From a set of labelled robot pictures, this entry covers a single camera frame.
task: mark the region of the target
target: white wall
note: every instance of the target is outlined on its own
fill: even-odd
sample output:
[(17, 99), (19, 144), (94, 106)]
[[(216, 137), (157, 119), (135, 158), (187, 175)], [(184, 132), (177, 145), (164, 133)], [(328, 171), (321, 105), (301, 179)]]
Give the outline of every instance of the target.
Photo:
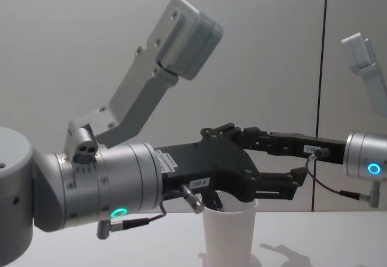
[[(227, 122), (313, 136), (324, 0), (188, 1), (224, 27), (224, 38), (196, 79), (167, 92), (134, 141), (194, 142), (201, 128)], [(109, 100), (168, 2), (0, 0), (0, 125), (41, 151), (62, 151), (68, 121)], [(260, 171), (304, 163), (252, 157)], [(311, 180), (294, 201), (260, 206), (310, 210)]]
[[(328, 0), (319, 136), (346, 140), (352, 131), (387, 134), (387, 120), (372, 112), (362, 79), (352, 74), (341, 39), (362, 32), (371, 39), (387, 74), (387, 0)], [(368, 194), (371, 183), (345, 177), (341, 165), (319, 163), (317, 176), (337, 190)], [(387, 209), (383, 184), (380, 209)], [(315, 210), (372, 210), (367, 203), (338, 197), (316, 186)]]

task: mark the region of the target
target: white table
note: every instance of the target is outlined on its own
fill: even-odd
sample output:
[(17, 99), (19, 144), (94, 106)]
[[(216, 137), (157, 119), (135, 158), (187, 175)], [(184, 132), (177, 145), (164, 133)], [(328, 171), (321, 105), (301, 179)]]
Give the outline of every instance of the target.
[[(257, 213), (254, 267), (385, 267), (386, 224), (387, 212)], [(30, 248), (9, 267), (206, 266), (201, 215), (168, 214), (105, 241), (95, 236), (96, 227), (34, 229)]]

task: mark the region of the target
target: screw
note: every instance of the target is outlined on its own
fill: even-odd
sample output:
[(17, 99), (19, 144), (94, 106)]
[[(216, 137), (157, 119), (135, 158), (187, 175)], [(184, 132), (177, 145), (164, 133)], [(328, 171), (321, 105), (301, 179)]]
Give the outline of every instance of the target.
[(111, 122), (108, 124), (108, 129), (112, 129), (115, 127), (115, 122)]
[(172, 16), (171, 16), (171, 20), (174, 20), (178, 15), (178, 12), (177, 11), (174, 11)]
[(101, 177), (99, 180), (102, 184), (107, 184), (109, 182), (109, 179), (106, 176)]
[(72, 182), (72, 181), (70, 181), (68, 184), (67, 184), (67, 189), (69, 189), (69, 190), (72, 190), (72, 189), (74, 189), (74, 182)]
[(154, 76), (156, 76), (156, 73), (158, 72), (158, 68), (157, 67), (155, 67), (154, 69), (153, 69), (153, 71), (152, 71), (152, 76), (154, 77)]

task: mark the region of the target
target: cup rim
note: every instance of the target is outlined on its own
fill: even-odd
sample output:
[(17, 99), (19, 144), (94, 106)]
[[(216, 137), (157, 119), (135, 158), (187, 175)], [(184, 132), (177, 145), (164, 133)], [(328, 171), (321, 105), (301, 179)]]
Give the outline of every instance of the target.
[(204, 207), (204, 209), (206, 211), (210, 211), (210, 212), (216, 213), (216, 214), (242, 214), (242, 213), (246, 213), (248, 211), (251, 211), (253, 209), (257, 209), (258, 199), (254, 199), (251, 202), (247, 202), (247, 203), (252, 203), (252, 202), (255, 202), (254, 206), (252, 206), (251, 208), (245, 209), (244, 211), (215, 211), (214, 209), (210, 209), (208, 207)]

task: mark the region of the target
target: robotic arm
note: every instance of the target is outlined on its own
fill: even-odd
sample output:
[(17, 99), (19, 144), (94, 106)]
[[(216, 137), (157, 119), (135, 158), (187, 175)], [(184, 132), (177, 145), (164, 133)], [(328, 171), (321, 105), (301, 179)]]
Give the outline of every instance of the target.
[[(344, 163), (348, 175), (386, 179), (387, 138), (380, 136), (353, 134), (342, 142), (227, 124), (202, 129), (201, 141), (185, 145), (125, 142), (179, 76), (197, 75), (222, 35), (218, 24), (188, 2), (172, 0), (110, 102), (69, 123), (63, 153), (42, 154), (23, 135), (0, 128), (0, 266), (28, 248), (33, 219), (46, 232), (98, 222), (97, 236), (106, 239), (165, 216), (162, 202), (176, 197), (195, 213), (204, 205), (220, 208), (216, 190), (243, 202), (293, 199), (307, 167), (263, 173), (245, 150), (303, 158), (320, 151), (320, 160)], [(111, 222), (157, 206), (163, 213), (153, 218)]]

